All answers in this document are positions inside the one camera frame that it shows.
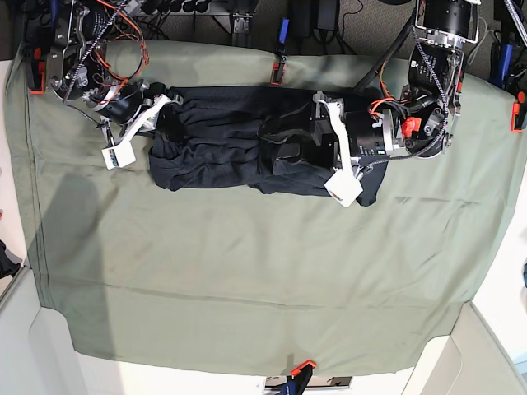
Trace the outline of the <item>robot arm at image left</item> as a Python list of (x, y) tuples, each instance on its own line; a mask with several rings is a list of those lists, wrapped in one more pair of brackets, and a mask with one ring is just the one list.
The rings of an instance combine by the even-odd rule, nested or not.
[[(179, 97), (164, 85), (148, 85), (141, 79), (149, 64), (146, 38), (137, 14), (155, 12), (148, 1), (67, 1), (55, 12), (54, 41), (47, 55), (49, 88), (70, 109), (77, 101), (98, 113), (94, 123), (108, 146), (135, 123), (138, 135), (162, 136), (171, 142), (184, 140), (184, 129), (175, 117)], [(127, 74), (118, 73), (106, 58), (107, 46), (120, 40), (135, 43), (138, 65)]]

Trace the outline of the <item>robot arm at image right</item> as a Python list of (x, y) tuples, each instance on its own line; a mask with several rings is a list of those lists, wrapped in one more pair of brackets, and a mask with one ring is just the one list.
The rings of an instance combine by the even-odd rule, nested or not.
[[(352, 88), (371, 101), (353, 109), (345, 99), (315, 92), (300, 107), (274, 115), (259, 138), (277, 146), (276, 160), (332, 170), (361, 179), (378, 166), (431, 159), (450, 144), (460, 115), (465, 43), (478, 41), (478, 1), (418, 1), (389, 50)], [(383, 73), (403, 41), (412, 37), (407, 83), (389, 93)]]

